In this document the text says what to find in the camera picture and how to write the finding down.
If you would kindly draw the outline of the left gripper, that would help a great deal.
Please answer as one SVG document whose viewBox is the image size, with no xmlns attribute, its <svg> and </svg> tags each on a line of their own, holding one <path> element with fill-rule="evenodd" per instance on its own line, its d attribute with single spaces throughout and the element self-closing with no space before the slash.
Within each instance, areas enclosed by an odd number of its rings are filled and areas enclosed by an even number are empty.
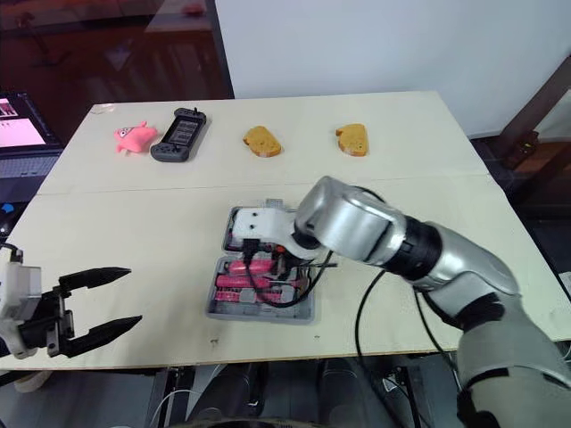
<svg viewBox="0 0 571 428">
<path fill-rule="evenodd" d="M 100 267 L 59 277 L 59 286 L 42 294 L 30 320 L 18 327 L 27 350 L 46 348 L 50 357 L 73 358 L 103 347 L 133 328 L 142 316 L 124 317 L 91 328 L 87 334 L 74 338 L 72 311 L 65 300 L 70 291 L 110 284 L 131 273 L 125 267 Z"/>
</svg>

